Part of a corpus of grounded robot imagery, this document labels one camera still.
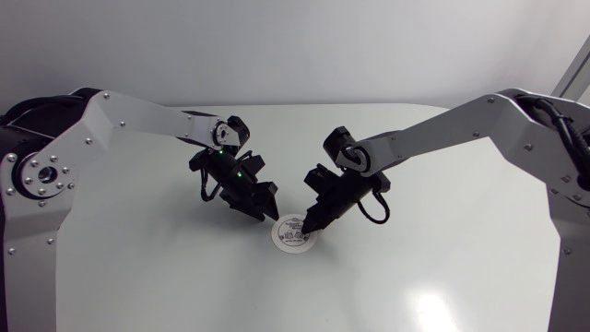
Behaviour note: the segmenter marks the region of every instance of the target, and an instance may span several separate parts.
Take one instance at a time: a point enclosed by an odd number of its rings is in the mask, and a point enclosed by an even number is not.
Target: cable
[[[6,114],[0,115],[0,125],[8,125],[9,123],[17,120],[22,114],[26,113],[27,111],[42,105],[55,103],[69,107],[74,106],[83,100],[84,98],[80,96],[64,95],[54,97],[39,97],[27,101],[21,101],[18,104],[11,107],[10,110],[6,112]]]
[[[568,151],[570,158],[576,170],[580,173],[579,184],[584,189],[590,189],[590,150],[588,144],[578,131],[572,125],[573,119],[564,116],[548,100],[531,96],[517,96],[518,101],[524,101],[534,107],[544,111],[551,118],[551,123],[555,125],[560,134],[563,146]]]
[[[385,218],[383,220],[377,220],[373,217],[371,217],[369,215],[369,213],[367,213],[367,210],[365,210],[365,207],[362,205],[361,202],[357,203],[357,205],[359,206],[360,212],[362,212],[362,214],[370,221],[379,224],[379,225],[383,225],[385,224],[388,220],[389,220],[389,207],[387,206],[387,202],[385,201],[385,198],[383,196],[381,196],[381,193],[372,193],[373,196],[375,196],[375,199],[377,200],[377,202],[379,202],[381,204],[381,206],[383,207],[383,209],[385,210]]]
[[[207,172],[205,169],[201,169],[201,198],[205,201],[208,202],[210,200],[212,200],[213,198],[215,198],[215,195],[218,194],[219,188],[221,188],[221,184],[218,184],[215,186],[215,188],[213,189],[213,192],[211,192],[211,195],[207,194],[207,180],[209,179],[209,172]]]

